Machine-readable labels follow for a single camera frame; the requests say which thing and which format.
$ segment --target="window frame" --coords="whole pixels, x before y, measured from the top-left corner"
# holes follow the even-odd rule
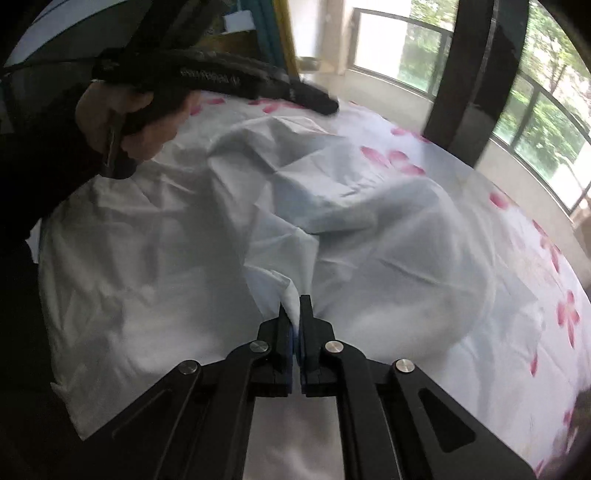
[[[427,92],[425,92],[421,89],[418,89],[418,88],[414,87],[413,85],[409,85],[408,83],[405,83],[401,80],[389,77],[387,75],[384,75],[379,72],[375,72],[373,70],[368,70],[363,67],[359,67],[355,64],[355,57],[357,54],[357,47],[358,47],[358,42],[359,42],[359,26],[361,23],[361,15],[362,14],[377,15],[380,17],[387,17],[387,18],[392,18],[394,20],[404,21],[410,25],[417,25],[419,27],[423,27],[428,30],[435,31],[441,35],[440,41],[439,41],[439,50],[437,52],[437,57],[435,60],[435,65],[434,65],[433,73],[431,75],[431,79],[429,81],[429,88],[428,88]],[[353,14],[351,16],[350,29],[351,29],[350,30],[351,35],[350,35],[349,52],[348,52],[348,60],[347,60],[348,70],[371,75],[375,78],[379,78],[379,79],[384,80],[386,82],[390,82],[390,83],[393,83],[393,84],[400,86],[404,89],[407,89],[407,90],[409,90],[413,93],[416,93],[416,94],[418,94],[430,101],[435,100],[436,95],[434,95],[433,92],[434,92],[434,89],[436,86],[437,78],[440,76],[440,74],[442,74],[443,69],[445,68],[445,48],[446,48],[447,43],[453,37],[452,31],[447,30],[445,28],[438,27],[436,25],[432,25],[427,22],[415,20],[415,19],[409,18],[409,17],[404,17],[402,15],[390,14],[390,13],[386,13],[386,12],[379,12],[376,10],[370,10],[370,9],[366,9],[366,8],[357,8],[357,7],[353,9]],[[542,176],[535,170],[535,168],[527,160],[522,158],[521,155],[519,155],[516,152],[515,148],[516,148],[517,144],[519,143],[519,141],[521,140],[521,138],[525,132],[525,129],[527,127],[527,124],[529,123],[532,115],[534,114],[534,107],[535,107],[535,104],[537,103],[537,101],[539,100],[540,95],[543,95],[554,106],[556,106],[566,116],[566,118],[571,122],[571,124],[578,130],[578,132],[581,134],[583,139],[588,144],[591,145],[591,138],[589,137],[589,132],[585,131],[585,128],[577,120],[577,118],[572,113],[570,113],[569,110],[564,105],[562,105],[562,103],[560,103],[540,83],[538,83],[536,80],[534,80],[531,76],[526,74],[521,69],[519,69],[517,75],[519,75],[525,82],[529,83],[532,87],[532,93],[529,98],[526,109],[524,111],[523,117],[521,118],[521,121],[519,122],[517,130],[515,131],[515,134],[514,134],[510,143],[505,142],[502,138],[498,137],[494,133],[491,135],[491,140],[494,140],[503,149],[505,149],[507,152],[509,152],[516,160],[518,160],[536,178],[536,180],[538,180],[544,186],[544,188],[549,192],[549,194],[552,195],[554,200],[565,211],[565,213],[569,216],[572,216],[574,214],[574,212],[579,208],[579,204],[581,203],[581,201],[583,199],[585,199],[586,197],[588,197],[589,192],[591,190],[591,181],[587,185],[581,184],[579,182],[579,179],[575,175],[572,167],[567,164],[567,167],[569,168],[573,177],[579,183],[579,185],[582,189],[582,192],[581,192],[579,198],[575,201],[574,205],[572,207],[567,207],[564,204],[564,202],[560,199],[558,194],[548,184],[548,182],[546,182],[542,178]]]

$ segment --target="bed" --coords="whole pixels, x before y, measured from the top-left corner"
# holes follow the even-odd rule
[[[301,294],[368,358],[412,359],[538,475],[591,386],[591,305],[544,230],[352,103],[322,117],[204,93],[133,177],[54,211],[40,289],[53,388],[82,438],[180,361],[249,341],[280,302],[297,319]],[[335,402],[257,402],[245,478],[343,478]]]

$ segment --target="white sheet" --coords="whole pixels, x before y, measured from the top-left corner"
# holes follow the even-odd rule
[[[501,192],[355,105],[206,95],[193,113],[133,178],[92,180],[46,225],[55,388],[81,436],[310,293],[339,339],[415,360],[532,467],[561,453],[591,383],[591,307]],[[339,458],[332,400],[257,404],[246,478],[342,478]]]

